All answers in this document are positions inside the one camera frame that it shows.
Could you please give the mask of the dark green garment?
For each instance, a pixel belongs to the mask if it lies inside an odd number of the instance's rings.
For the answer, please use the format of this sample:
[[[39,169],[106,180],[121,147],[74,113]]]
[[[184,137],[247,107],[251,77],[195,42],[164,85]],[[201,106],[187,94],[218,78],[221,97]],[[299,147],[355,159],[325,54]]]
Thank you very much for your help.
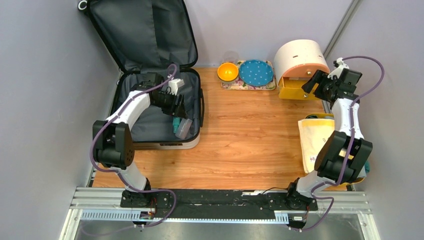
[[[334,115],[331,113],[312,113],[305,117],[305,119],[326,119],[334,121]],[[370,172],[370,164],[368,161],[365,162],[363,169],[358,175],[358,178],[365,178]]]

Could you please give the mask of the cream round drawer cabinet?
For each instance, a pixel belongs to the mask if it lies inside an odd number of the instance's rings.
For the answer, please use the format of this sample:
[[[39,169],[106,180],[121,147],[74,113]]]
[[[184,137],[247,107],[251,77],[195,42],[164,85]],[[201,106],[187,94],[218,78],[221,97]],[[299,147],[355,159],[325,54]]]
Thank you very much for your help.
[[[296,39],[281,46],[274,56],[273,69],[278,97],[285,100],[317,101],[313,92],[304,92],[302,86],[317,70],[330,72],[320,45],[311,39]]]

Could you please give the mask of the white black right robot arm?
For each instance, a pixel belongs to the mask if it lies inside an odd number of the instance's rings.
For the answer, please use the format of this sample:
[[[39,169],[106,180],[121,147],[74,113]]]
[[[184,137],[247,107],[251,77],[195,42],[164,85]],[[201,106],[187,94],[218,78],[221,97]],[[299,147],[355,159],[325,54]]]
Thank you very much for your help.
[[[318,153],[314,170],[291,182],[285,195],[289,209],[306,208],[314,200],[314,193],[329,186],[353,183],[359,176],[373,149],[364,139],[358,124],[359,96],[356,84],[362,73],[342,69],[336,74],[317,70],[302,86],[320,100],[330,102],[335,128]]]

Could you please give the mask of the beige sandal shoe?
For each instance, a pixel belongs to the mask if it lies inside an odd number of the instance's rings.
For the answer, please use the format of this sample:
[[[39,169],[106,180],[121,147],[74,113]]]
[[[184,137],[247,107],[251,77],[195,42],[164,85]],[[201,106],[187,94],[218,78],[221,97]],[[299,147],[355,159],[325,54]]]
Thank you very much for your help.
[[[306,118],[297,122],[304,172],[314,170],[315,162],[322,147],[335,129],[335,121],[327,118]]]

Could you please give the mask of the clear plastic cup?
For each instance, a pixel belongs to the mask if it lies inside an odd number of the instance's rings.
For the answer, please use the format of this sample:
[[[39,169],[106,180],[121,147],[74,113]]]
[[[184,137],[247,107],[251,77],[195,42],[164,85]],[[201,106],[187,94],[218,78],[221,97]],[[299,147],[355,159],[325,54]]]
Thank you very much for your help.
[[[177,132],[175,133],[175,136],[179,139],[185,139],[190,130],[192,122],[193,121],[191,119],[180,118],[180,125]]]

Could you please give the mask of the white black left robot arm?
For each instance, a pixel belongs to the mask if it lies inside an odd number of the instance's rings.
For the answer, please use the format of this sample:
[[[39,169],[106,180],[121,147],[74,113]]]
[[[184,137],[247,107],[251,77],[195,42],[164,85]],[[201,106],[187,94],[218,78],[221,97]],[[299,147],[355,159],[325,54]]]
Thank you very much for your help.
[[[154,190],[134,163],[131,129],[150,106],[160,108],[171,117],[186,119],[184,96],[178,93],[184,84],[183,79],[175,78],[172,73],[164,79],[158,73],[149,72],[146,80],[131,87],[128,97],[114,113],[105,120],[95,121],[92,126],[91,164],[100,172],[116,174],[126,191],[134,193],[134,202],[142,208],[152,203]]]

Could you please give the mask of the black white space suitcase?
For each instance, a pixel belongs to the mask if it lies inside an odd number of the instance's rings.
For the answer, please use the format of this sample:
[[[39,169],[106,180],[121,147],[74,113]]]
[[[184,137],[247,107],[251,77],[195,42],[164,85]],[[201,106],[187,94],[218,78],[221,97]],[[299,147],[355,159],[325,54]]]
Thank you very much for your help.
[[[184,82],[178,92],[192,124],[185,138],[173,130],[173,117],[150,106],[136,120],[131,136],[136,149],[191,149],[200,141],[205,100],[199,73],[194,70],[198,48],[186,4],[182,0],[80,0],[77,8],[89,17],[116,62],[121,76],[112,102],[116,111],[131,87],[149,72],[163,77],[177,65]]]

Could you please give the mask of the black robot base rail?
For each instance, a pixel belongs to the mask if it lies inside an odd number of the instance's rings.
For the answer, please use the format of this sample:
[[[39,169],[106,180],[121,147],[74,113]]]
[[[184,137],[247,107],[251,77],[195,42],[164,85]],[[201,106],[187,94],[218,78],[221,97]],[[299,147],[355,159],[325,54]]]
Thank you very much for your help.
[[[124,190],[120,207],[151,210],[167,220],[279,220],[304,225],[310,211],[318,210],[315,199],[293,199],[283,188],[267,190],[173,189],[138,193]]]

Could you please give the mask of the yellow plastic basket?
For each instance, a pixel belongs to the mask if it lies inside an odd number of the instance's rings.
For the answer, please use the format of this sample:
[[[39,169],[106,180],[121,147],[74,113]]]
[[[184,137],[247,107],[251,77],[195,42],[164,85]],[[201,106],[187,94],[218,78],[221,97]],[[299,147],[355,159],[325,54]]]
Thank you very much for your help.
[[[313,171],[316,171],[318,177],[337,182],[345,156],[348,156],[340,184],[355,184],[364,179],[358,178],[358,176],[365,162],[368,161],[373,144],[361,137],[359,131],[356,130],[350,151],[347,152],[350,140],[351,137],[347,133],[335,129],[334,122],[334,131],[318,153],[314,164]]]

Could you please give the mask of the teal tube bottle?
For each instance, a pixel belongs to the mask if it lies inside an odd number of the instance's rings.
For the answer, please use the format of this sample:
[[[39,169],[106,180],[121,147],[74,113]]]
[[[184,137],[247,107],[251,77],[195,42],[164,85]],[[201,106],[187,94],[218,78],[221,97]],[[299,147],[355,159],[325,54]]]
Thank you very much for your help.
[[[178,131],[180,126],[181,119],[179,117],[174,117],[172,120],[173,133],[175,134]]]

